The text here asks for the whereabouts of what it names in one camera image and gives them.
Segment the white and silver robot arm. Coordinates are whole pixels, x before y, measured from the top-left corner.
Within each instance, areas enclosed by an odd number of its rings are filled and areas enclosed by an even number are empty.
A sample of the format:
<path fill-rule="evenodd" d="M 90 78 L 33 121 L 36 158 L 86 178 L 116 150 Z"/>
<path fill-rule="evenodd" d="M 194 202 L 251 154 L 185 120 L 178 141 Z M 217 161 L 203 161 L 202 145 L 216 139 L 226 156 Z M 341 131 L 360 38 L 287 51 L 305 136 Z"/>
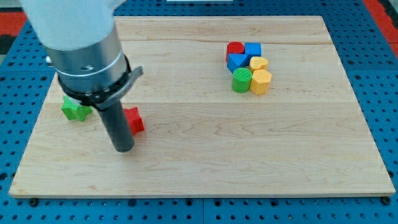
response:
<path fill-rule="evenodd" d="M 79 92 L 104 90 L 127 72 L 114 22 L 124 0 L 21 0 L 60 81 Z"/>

